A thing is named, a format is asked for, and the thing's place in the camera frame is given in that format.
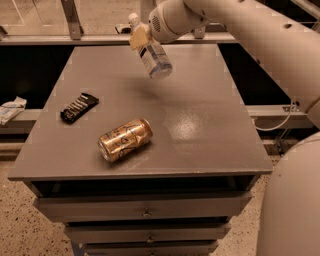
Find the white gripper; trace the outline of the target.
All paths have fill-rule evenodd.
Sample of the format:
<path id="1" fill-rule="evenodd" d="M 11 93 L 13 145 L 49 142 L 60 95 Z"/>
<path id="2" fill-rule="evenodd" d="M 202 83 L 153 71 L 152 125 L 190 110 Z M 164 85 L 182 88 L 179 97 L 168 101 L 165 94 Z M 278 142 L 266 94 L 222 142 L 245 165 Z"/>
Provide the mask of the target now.
<path id="1" fill-rule="evenodd" d="M 208 23 L 208 19 L 193 12 L 183 0 L 165 0 L 150 12 L 149 26 L 142 24 L 132 29 L 129 44 L 136 50 L 150 43 L 152 37 L 160 43 L 170 43 Z"/>

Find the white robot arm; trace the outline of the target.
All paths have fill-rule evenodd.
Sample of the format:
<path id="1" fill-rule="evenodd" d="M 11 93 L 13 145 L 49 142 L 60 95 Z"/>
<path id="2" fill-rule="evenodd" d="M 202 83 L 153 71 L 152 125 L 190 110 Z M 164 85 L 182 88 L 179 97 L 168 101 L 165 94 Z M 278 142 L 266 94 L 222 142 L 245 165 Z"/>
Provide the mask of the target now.
<path id="1" fill-rule="evenodd" d="M 212 21 L 226 30 L 320 127 L 320 34 L 256 0 L 164 0 L 133 28 L 136 49 L 172 42 Z M 262 202 L 257 256 L 320 256 L 320 134 L 274 167 Z"/>

